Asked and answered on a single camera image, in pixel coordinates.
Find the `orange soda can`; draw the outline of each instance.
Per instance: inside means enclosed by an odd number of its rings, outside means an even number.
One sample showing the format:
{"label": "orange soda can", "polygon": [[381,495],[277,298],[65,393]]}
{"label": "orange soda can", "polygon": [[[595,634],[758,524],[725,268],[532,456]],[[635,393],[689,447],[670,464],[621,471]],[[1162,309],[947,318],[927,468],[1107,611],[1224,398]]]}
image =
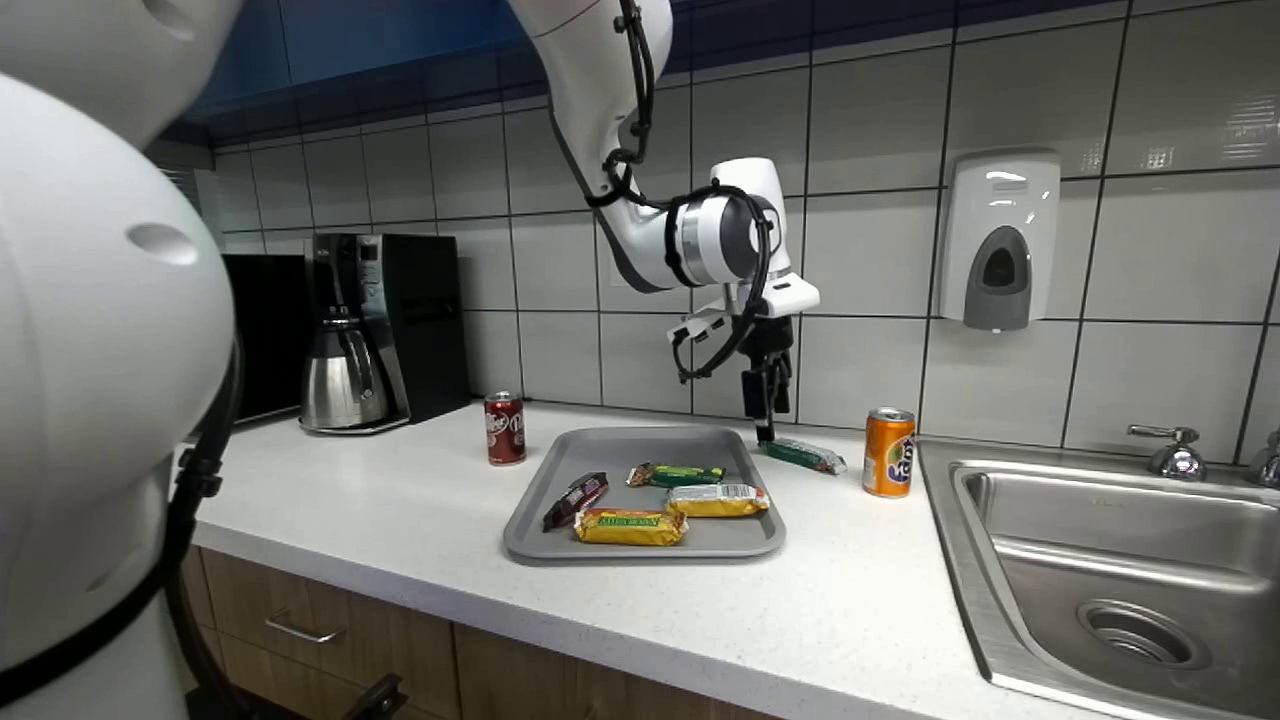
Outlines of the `orange soda can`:
{"label": "orange soda can", "polygon": [[914,456],[914,417],[901,406],[870,406],[865,447],[867,447],[865,493],[909,495],[913,456]]}

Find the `wooden cabinet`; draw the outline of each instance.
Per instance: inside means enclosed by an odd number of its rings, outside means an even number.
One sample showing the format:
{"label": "wooden cabinet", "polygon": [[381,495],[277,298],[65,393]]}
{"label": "wooden cabinet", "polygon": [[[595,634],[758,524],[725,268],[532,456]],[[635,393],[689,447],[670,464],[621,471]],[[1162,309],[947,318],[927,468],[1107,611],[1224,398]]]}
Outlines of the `wooden cabinet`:
{"label": "wooden cabinet", "polygon": [[468,720],[763,720],[640,675],[457,626],[460,704]]}
{"label": "wooden cabinet", "polygon": [[407,693],[396,720],[758,720],[218,552],[183,572],[228,681],[307,720],[338,720],[386,673]]}

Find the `cabinet door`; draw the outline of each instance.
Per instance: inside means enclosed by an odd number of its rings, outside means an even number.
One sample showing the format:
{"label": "cabinet door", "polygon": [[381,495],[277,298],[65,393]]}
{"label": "cabinet door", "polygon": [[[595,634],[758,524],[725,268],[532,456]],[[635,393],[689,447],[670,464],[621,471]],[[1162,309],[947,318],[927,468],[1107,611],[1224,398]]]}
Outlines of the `cabinet door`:
{"label": "cabinet door", "polygon": [[453,626],[369,595],[204,552],[224,658],[232,638],[369,687],[396,673],[415,712],[457,712]]}
{"label": "cabinet door", "polygon": [[460,704],[468,720],[758,720],[709,694],[457,626]]}

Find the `stainless steel sink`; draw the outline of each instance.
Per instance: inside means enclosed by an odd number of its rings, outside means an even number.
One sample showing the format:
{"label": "stainless steel sink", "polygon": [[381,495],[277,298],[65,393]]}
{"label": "stainless steel sink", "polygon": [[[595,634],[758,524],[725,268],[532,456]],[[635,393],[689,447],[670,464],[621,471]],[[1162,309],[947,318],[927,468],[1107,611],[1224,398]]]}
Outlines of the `stainless steel sink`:
{"label": "stainless steel sink", "polygon": [[1280,495],[923,443],[991,683],[1113,716],[1280,716]]}

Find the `soda can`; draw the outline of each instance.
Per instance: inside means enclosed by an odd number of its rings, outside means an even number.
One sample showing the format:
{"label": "soda can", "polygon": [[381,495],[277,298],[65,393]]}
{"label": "soda can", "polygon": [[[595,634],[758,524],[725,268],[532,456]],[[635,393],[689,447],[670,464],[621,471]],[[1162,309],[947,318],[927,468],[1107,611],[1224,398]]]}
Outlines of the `soda can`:
{"label": "soda can", "polygon": [[865,447],[867,447],[865,489],[870,495],[909,495],[913,456],[914,456],[914,417],[901,406],[870,406]]}
{"label": "soda can", "polygon": [[523,398],[514,393],[483,396],[487,464],[523,459]]}

